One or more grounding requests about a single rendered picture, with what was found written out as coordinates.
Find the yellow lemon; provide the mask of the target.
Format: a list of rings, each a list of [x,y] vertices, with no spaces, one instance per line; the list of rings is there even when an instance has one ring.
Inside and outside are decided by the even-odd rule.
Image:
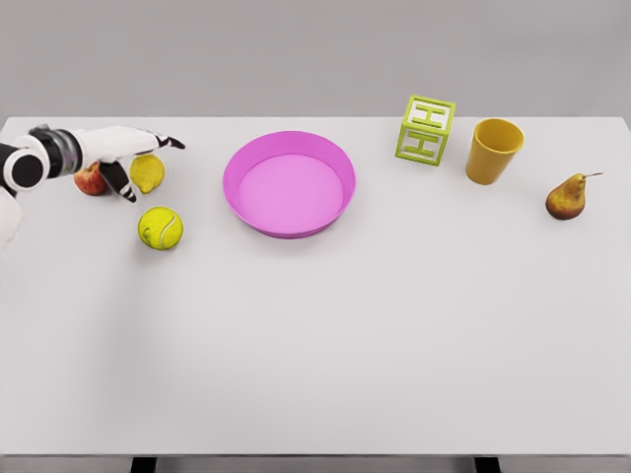
[[[154,154],[145,154],[133,159],[129,167],[132,182],[143,194],[148,194],[161,185],[166,174],[163,161]]]

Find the yellow cup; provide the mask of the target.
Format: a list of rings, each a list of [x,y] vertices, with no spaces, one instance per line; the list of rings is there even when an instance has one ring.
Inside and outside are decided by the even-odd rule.
[[[517,124],[502,118],[481,120],[473,130],[465,167],[467,177],[477,184],[493,184],[524,142],[525,135]]]

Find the brown pear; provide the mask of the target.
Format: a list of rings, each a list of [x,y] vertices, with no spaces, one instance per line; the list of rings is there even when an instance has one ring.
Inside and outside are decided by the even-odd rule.
[[[587,179],[597,175],[601,175],[601,172],[576,173],[553,188],[545,200],[548,214],[561,221],[578,217],[586,205]]]

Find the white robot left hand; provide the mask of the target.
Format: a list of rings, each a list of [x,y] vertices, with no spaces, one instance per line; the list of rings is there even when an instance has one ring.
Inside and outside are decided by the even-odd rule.
[[[112,191],[131,203],[135,203],[137,198],[120,161],[166,147],[185,148],[182,142],[172,136],[127,126],[100,129],[98,138],[97,161],[102,177]]]

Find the pink round plate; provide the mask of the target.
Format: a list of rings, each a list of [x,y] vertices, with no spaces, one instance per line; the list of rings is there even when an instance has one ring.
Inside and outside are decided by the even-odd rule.
[[[350,204],[356,185],[348,155],[306,131],[251,140],[233,154],[223,174],[233,213],[262,234],[288,239],[329,227]]]

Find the green letter block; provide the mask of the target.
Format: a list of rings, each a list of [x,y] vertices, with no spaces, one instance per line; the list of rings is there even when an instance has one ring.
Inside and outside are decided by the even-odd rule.
[[[438,167],[449,140],[456,104],[412,95],[400,125],[395,156]]]

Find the red apple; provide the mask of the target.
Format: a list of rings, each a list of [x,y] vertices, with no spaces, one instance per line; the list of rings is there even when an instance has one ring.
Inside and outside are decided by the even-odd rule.
[[[109,186],[100,171],[100,164],[93,162],[87,168],[73,174],[77,188],[88,196],[101,196],[109,192]]]

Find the yellow tennis ball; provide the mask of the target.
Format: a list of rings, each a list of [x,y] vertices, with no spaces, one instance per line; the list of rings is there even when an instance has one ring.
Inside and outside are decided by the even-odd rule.
[[[169,250],[177,246],[183,236],[183,221],[168,207],[153,207],[140,217],[137,233],[152,249]]]

